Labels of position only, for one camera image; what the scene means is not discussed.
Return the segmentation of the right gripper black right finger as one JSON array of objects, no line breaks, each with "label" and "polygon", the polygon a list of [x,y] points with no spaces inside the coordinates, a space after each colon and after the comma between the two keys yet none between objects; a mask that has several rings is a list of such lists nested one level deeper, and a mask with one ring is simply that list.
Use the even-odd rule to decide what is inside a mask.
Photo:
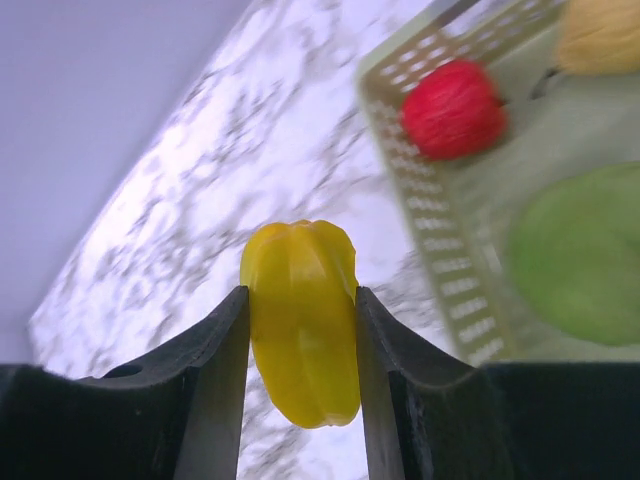
[{"label": "right gripper black right finger", "polygon": [[356,293],[357,357],[373,479],[635,479],[635,362],[473,367]]}]

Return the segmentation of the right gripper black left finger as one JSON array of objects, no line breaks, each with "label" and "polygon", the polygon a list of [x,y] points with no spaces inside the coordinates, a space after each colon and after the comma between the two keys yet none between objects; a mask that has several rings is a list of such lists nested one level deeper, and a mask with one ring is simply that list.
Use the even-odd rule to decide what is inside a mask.
[{"label": "right gripper black left finger", "polygon": [[1,369],[5,479],[232,479],[249,347],[249,297],[100,378]]}]

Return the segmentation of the yellow toy starfruit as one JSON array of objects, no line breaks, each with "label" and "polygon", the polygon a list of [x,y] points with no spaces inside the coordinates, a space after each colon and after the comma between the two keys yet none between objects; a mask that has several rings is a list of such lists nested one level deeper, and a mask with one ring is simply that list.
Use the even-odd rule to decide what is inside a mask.
[{"label": "yellow toy starfruit", "polygon": [[266,225],[242,253],[256,366],[301,428],[345,426],[360,408],[355,259],[346,232],[324,220]]}]

